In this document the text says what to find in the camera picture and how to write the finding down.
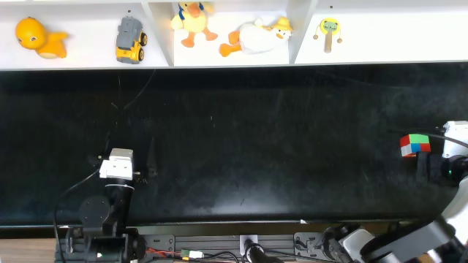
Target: black tabletop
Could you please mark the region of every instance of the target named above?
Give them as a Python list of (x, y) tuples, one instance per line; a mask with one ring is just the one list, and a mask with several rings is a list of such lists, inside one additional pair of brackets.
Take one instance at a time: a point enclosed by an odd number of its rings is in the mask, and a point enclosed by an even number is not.
[[(0, 73), (0, 225), (50, 225), (116, 127), (135, 158), (155, 139), (133, 225), (414, 218), (456, 192), (417, 176), (388, 129), (466, 120), (465, 64), (159, 69), (123, 110), (152, 72)], [(72, 192), (60, 222), (102, 190)]]

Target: truck wheel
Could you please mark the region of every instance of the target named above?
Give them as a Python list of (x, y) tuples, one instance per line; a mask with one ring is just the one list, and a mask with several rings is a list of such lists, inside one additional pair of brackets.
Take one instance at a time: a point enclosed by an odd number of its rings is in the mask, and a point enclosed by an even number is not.
[(142, 61), (145, 58), (145, 52), (141, 48), (140, 51), (138, 51), (138, 60)]
[(143, 47), (146, 46), (146, 44), (148, 44), (148, 36), (146, 36), (145, 33), (141, 33), (140, 39), (141, 39), (140, 44), (141, 44)]

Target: toy drum handle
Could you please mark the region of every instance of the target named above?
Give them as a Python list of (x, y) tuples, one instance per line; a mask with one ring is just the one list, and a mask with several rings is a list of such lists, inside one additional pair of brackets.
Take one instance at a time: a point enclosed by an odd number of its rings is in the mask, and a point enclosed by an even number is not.
[(329, 31), (325, 36), (325, 53), (331, 52), (331, 43), (333, 41), (333, 33)]

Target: yellow duck toy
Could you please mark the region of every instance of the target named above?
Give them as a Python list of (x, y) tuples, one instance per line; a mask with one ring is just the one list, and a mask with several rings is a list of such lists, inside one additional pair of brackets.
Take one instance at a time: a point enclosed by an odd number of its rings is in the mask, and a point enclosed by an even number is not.
[(208, 25), (208, 18), (206, 12), (212, 13), (214, 11), (213, 4), (207, 2), (179, 2), (179, 12), (172, 19), (170, 25), (174, 30), (184, 28), (189, 32), (189, 36), (182, 40), (182, 45), (186, 47), (195, 46), (195, 34), (203, 32), (206, 35), (206, 40), (215, 40), (218, 35), (209, 31), (206, 27)]
[(245, 54), (268, 52), (283, 45), (291, 37), (293, 28), (290, 21), (280, 17), (272, 26), (264, 26), (261, 19), (254, 23), (245, 23), (238, 31), (229, 33), (229, 44), (219, 47), (221, 56), (227, 57), (232, 52), (243, 51)]
[(64, 32), (49, 32), (38, 20), (25, 18), (16, 26), (16, 38), (24, 48), (35, 50), (42, 58), (65, 58)]

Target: colorful cube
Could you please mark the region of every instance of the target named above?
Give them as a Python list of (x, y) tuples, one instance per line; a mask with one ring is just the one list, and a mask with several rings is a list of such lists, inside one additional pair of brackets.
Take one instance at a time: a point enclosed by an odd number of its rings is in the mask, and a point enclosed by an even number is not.
[(414, 157), (418, 152), (431, 152), (429, 137), (420, 134), (408, 134), (400, 139), (401, 156)]

